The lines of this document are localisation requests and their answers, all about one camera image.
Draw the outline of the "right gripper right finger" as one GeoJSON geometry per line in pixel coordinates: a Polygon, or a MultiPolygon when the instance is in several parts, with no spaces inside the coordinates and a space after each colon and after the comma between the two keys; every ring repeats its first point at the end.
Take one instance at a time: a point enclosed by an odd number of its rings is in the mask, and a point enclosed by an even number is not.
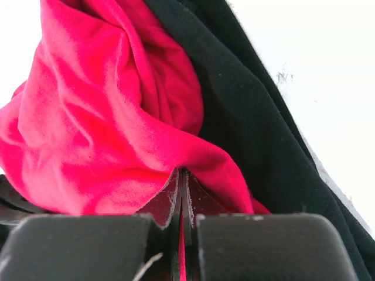
{"type": "Polygon", "coordinates": [[[230,214],[182,172],[187,280],[357,280],[343,241],[316,214],[230,214]]]}

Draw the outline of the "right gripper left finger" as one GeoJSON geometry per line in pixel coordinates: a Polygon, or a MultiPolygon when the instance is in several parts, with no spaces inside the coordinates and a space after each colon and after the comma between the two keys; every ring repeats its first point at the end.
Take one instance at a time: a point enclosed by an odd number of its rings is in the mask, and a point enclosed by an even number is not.
{"type": "Polygon", "coordinates": [[[1,177],[1,279],[179,280],[181,176],[133,215],[52,214],[1,177]]]}

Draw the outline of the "black t shirt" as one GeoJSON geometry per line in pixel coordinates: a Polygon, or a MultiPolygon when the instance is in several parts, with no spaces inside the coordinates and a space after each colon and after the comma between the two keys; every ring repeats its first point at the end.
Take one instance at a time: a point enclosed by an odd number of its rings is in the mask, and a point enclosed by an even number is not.
{"type": "Polygon", "coordinates": [[[338,231],[357,274],[374,279],[374,239],[322,180],[298,128],[226,1],[178,1],[206,25],[247,69],[240,171],[265,211],[253,215],[316,214],[338,231]]]}

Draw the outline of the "red t shirt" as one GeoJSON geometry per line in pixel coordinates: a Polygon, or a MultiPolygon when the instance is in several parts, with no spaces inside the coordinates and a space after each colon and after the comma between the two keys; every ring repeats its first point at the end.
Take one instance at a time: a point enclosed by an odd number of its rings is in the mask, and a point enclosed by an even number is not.
{"type": "Polygon", "coordinates": [[[1,167],[52,214],[133,215],[174,169],[230,214],[263,213],[240,171],[247,69],[178,1],[42,1],[29,78],[1,109],[1,167]]]}

